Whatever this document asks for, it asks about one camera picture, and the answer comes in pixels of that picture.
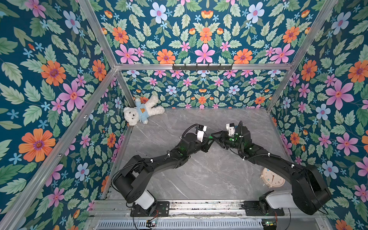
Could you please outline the white teddy bear blue shirt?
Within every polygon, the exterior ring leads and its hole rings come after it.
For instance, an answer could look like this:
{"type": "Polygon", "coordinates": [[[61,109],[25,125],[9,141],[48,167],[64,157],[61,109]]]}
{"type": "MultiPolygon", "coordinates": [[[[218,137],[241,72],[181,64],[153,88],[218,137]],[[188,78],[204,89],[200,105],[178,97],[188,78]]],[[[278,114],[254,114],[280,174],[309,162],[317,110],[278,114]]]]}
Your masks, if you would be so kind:
{"type": "Polygon", "coordinates": [[[129,126],[135,126],[142,122],[148,124],[149,118],[156,115],[161,115],[165,112],[165,108],[158,104],[159,98],[156,95],[151,96],[146,103],[143,103],[139,98],[135,100],[135,107],[125,107],[123,109],[124,119],[129,126]]]}

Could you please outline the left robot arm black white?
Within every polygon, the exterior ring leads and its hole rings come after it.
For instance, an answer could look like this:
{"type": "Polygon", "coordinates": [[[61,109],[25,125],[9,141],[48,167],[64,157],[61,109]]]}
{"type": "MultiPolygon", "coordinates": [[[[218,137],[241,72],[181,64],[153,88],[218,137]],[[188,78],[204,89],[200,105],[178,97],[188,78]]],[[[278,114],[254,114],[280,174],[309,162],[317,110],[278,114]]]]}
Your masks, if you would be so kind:
{"type": "Polygon", "coordinates": [[[133,156],[112,176],[112,187],[127,203],[139,205],[145,211],[153,212],[157,206],[157,199],[146,189],[150,179],[157,173],[183,166],[199,151],[208,152],[212,141],[206,131],[206,126],[193,124],[184,131],[180,142],[166,154],[153,158],[133,156]]]}

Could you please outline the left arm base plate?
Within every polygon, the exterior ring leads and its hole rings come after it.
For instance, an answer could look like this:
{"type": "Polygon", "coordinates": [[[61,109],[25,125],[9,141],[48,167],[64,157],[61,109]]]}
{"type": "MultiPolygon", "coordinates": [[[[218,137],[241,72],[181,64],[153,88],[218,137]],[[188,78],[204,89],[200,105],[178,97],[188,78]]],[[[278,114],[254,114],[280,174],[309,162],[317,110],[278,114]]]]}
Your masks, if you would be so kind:
{"type": "Polygon", "coordinates": [[[168,217],[170,209],[169,201],[155,201],[148,209],[134,204],[130,213],[131,217],[168,217]]]}

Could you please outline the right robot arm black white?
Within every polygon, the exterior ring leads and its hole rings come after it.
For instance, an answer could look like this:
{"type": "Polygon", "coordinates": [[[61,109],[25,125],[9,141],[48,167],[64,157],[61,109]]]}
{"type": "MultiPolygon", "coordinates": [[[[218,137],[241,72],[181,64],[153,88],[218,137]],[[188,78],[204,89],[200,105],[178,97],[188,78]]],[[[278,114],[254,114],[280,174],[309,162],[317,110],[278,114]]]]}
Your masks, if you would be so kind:
{"type": "Polygon", "coordinates": [[[251,133],[242,121],[237,126],[228,124],[226,131],[212,133],[209,141],[216,142],[223,149],[234,150],[242,160],[262,166],[285,179],[291,185],[291,198],[286,203],[295,205],[305,214],[313,215],[332,198],[315,166],[294,164],[253,143],[251,133]]]}

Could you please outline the white ventilation grille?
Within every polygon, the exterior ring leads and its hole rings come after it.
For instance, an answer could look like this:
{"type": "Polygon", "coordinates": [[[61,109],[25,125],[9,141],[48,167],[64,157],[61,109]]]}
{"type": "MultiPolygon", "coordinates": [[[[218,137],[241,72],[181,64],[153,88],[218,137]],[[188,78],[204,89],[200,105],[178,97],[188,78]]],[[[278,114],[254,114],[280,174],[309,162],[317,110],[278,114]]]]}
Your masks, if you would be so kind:
{"type": "Polygon", "coordinates": [[[145,219],[102,220],[98,230],[262,230],[260,219],[145,219]]]}

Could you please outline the black hook rail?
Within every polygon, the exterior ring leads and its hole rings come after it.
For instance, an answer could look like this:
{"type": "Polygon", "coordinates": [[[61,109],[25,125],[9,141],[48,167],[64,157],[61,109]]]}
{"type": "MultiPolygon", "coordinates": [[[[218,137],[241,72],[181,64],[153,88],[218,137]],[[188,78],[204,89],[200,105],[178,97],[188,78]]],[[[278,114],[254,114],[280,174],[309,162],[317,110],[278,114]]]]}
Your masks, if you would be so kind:
{"type": "Polygon", "coordinates": [[[228,71],[232,70],[232,64],[175,64],[174,71],[228,71]]]}

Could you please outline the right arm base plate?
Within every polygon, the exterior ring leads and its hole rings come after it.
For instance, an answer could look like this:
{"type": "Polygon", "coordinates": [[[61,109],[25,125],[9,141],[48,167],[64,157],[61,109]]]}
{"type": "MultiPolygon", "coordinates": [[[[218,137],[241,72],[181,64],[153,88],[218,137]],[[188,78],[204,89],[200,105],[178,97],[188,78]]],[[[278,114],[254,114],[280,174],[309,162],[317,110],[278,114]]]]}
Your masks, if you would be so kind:
{"type": "Polygon", "coordinates": [[[283,209],[273,209],[265,201],[244,201],[241,207],[247,216],[285,216],[283,209]]]}

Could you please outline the beige round clock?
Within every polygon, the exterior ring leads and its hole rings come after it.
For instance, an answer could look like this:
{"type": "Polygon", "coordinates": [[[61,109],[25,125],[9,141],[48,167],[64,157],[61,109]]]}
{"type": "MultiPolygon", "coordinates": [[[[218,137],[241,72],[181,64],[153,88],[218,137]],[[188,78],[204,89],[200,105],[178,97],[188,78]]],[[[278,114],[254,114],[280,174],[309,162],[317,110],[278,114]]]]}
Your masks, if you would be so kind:
{"type": "Polygon", "coordinates": [[[285,179],[273,171],[264,168],[261,176],[261,180],[269,188],[280,188],[285,184],[285,179]]]}

